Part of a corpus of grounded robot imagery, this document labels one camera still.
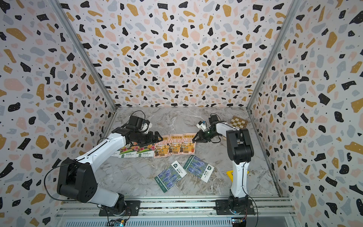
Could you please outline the sunflower seed packet pink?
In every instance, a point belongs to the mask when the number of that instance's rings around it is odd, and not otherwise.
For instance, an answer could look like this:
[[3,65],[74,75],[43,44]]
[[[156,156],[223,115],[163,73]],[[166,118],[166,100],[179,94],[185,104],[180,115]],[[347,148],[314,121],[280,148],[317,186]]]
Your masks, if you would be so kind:
[[183,153],[183,134],[170,135],[169,152],[174,155],[180,155]]
[[155,144],[154,158],[170,157],[172,154],[169,152],[170,135],[162,136],[163,140]]
[[193,138],[196,133],[185,133],[182,135],[182,154],[195,154],[196,142],[193,142]]

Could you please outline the lavender seed packet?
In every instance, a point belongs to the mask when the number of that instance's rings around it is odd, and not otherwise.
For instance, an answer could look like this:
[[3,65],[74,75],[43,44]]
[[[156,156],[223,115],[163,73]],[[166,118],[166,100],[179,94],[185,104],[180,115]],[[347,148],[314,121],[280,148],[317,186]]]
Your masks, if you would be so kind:
[[174,161],[168,166],[168,168],[164,169],[160,174],[154,177],[154,179],[161,190],[166,193],[186,175],[186,170],[178,161]]
[[214,167],[195,155],[191,155],[183,168],[199,178],[201,181],[207,183],[214,171]]

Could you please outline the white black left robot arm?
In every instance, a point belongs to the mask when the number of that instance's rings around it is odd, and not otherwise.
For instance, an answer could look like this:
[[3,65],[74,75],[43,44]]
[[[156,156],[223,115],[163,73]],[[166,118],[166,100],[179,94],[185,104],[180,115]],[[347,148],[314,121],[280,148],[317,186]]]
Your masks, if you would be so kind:
[[150,131],[151,125],[150,121],[132,115],[90,151],[76,159],[64,160],[60,165],[57,193],[78,202],[100,205],[109,215],[124,214],[127,210],[124,195],[99,187],[95,172],[125,146],[145,147],[163,141],[159,132]]

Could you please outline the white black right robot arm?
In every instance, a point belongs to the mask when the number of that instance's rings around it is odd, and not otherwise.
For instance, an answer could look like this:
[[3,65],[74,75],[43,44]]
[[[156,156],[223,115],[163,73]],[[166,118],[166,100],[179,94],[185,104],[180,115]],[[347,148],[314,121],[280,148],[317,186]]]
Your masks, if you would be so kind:
[[196,143],[208,143],[214,137],[226,138],[227,154],[233,163],[232,186],[227,200],[216,200],[217,215],[235,214],[253,209],[252,198],[247,193],[247,174],[254,149],[248,129],[238,129],[224,121],[217,114],[197,123],[199,131],[192,139]]

